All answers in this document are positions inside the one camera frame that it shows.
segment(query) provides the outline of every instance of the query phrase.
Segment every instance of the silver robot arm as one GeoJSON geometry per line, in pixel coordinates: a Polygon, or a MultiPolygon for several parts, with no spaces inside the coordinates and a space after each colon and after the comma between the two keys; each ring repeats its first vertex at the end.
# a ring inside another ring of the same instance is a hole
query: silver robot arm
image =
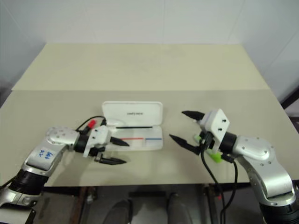
{"type": "Polygon", "coordinates": [[[83,153],[83,157],[95,156],[95,161],[109,165],[125,163],[116,158],[105,159],[102,152],[109,142],[128,146],[126,142],[111,137],[106,126],[92,129],[87,136],[90,129],[87,128],[86,133],[68,127],[52,127],[47,131],[45,138],[31,151],[11,184],[0,190],[0,223],[22,224],[34,218],[35,212],[31,207],[37,203],[44,184],[67,149],[83,153]]]}
{"type": "Polygon", "coordinates": [[[269,142],[238,136],[231,154],[245,168],[260,204],[280,207],[296,201],[292,180],[269,142]]]}
{"type": "Polygon", "coordinates": [[[184,139],[170,135],[180,146],[197,155],[211,148],[213,152],[223,152],[223,159],[237,159],[247,172],[265,221],[268,224],[299,223],[292,180],[277,161],[274,147],[269,142],[227,132],[229,120],[221,109],[207,114],[194,111],[184,111],[183,114],[200,125],[202,141],[199,147],[193,147],[184,139]]]}

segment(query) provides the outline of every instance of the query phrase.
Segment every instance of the beige table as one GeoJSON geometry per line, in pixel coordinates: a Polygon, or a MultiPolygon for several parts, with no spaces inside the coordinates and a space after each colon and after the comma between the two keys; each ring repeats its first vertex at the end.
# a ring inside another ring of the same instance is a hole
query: beige table
{"type": "MultiPolygon", "coordinates": [[[[213,182],[200,159],[168,134],[192,142],[199,126],[180,112],[214,108],[225,111],[230,132],[270,141],[292,179],[299,179],[298,134],[239,45],[52,44],[35,59],[0,109],[0,182],[19,170],[48,127],[75,128],[102,114],[106,100],[161,101],[164,148],[110,153],[128,161],[119,166],[67,152],[47,186],[213,182]],[[145,60],[149,51],[155,52],[156,61],[154,56],[145,60]]],[[[231,164],[215,164],[208,156],[206,160],[219,182],[233,181],[231,164]]],[[[247,181],[240,168],[239,182],[247,181]]]]}

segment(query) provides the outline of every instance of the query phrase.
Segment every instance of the black cable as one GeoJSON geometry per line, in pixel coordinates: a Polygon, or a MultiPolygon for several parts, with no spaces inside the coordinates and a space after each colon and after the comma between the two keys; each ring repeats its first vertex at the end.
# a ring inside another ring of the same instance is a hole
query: black cable
{"type": "MultiPolygon", "coordinates": [[[[218,183],[218,181],[216,180],[215,176],[213,175],[212,171],[210,170],[209,166],[207,165],[206,161],[205,161],[205,157],[204,157],[204,152],[205,152],[205,149],[201,151],[200,153],[200,156],[201,156],[201,160],[202,160],[202,163],[204,164],[206,170],[208,171],[208,173],[210,174],[211,178],[214,180],[215,184],[216,184],[216,187],[218,188],[219,192],[220,192],[220,195],[221,195],[221,200],[222,200],[222,210],[225,208],[225,200],[224,200],[224,194],[223,194],[223,190],[222,190],[222,187],[221,185],[218,183]]],[[[220,216],[220,224],[225,224],[226,222],[226,215],[225,215],[225,210],[223,212],[223,220],[220,216]]]]}
{"type": "Polygon", "coordinates": [[[93,119],[93,118],[103,118],[102,124],[104,124],[104,125],[106,124],[106,118],[105,118],[104,116],[93,116],[93,117],[87,119],[86,121],[84,121],[79,127],[77,127],[77,128],[76,128],[76,132],[79,131],[79,129],[80,129],[84,124],[86,124],[88,121],[90,121],[90,120],[93,119]]]}
{"type": "Polygon", "coordinates": [[[220,219],[222,218],[223,216],[223,213],[225,213],[225,210],[231,205],[231,203],[233,202],[233,199],[234,199],[234,196],[235,196],[235,192],[237,190],[237,183],[238,183],[238,167],[237,167],[237,164],[236,162],[233,162],[234,164],[234,167],[235,167],[235,182],[234,182],[234,185],[233,185],[233,192],[232,192],[232,195],[230,196],[230,199],[228,201],[228,203],[226,204],[226,206],[221,210],[220,212],[220,219]]]}
{"type": "Polygon", "coordinates": [[[0,190],[4,189],[7,185],[9,185],[14,179],[15,179],[16,176],[14,176],[13,178],[11,178],[9,181],[7,181],[6,183],[4,183],[1,187],[0,187],[0,190]]]}

